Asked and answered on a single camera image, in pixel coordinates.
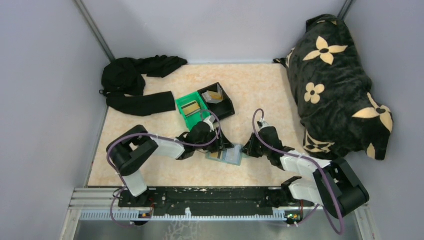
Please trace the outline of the sage green card holder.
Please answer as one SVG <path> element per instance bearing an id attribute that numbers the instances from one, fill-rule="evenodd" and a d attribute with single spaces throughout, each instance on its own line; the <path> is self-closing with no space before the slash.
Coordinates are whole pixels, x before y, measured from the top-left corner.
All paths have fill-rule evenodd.
<path id="1" fill-rule="evenodd" d="M 206 159 L 225 163 L 229 165 L 234 166 L 240 166 L 242 163 L 243 153 L 242 153 L 243 146 L 241 144 L 235 144 L 233 148 L 229 148 L 226 150 L 221 151 L 222 152 L 222 159 L 213 159 L 210 157 L 211 152 L 206 154 Z"/>

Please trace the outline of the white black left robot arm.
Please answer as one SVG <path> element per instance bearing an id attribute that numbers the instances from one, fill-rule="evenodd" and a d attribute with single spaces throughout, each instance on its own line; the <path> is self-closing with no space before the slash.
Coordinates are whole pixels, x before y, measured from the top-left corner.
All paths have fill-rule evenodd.
<path id="1" fill-rule="evenodd" d="M 130 193 L 131 202 L 144 207 L 149 203 L 150 193 L 140 169 L 147 160 L 162 156 L 181 161 L 191 158 L 198 150 L 218 153 L 233 149 L 234 144 L 226 138 L 222 128 L 215 126 L 218 123 L 210 115 L 175 138 L 159 136 L 148 132 L 143 125 L 136 125 L 109 144 L 106 159 Z"/>

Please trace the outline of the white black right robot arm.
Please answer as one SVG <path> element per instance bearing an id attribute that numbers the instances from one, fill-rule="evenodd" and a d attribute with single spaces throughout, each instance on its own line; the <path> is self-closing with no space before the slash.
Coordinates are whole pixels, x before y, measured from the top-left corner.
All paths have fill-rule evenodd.
<path id="1" fill-rule="evenodd" d="M 242 152 L 253 158 L 266 157 L 273 166 L 296 174 L 281 185 L 281 199 L 287 206 L 306 200 L 340 219 L 370 200 L 365 186 L 345 159 L 318 159 L 284 146 L 276 128 L 263 120 L 254 125 Z"/>

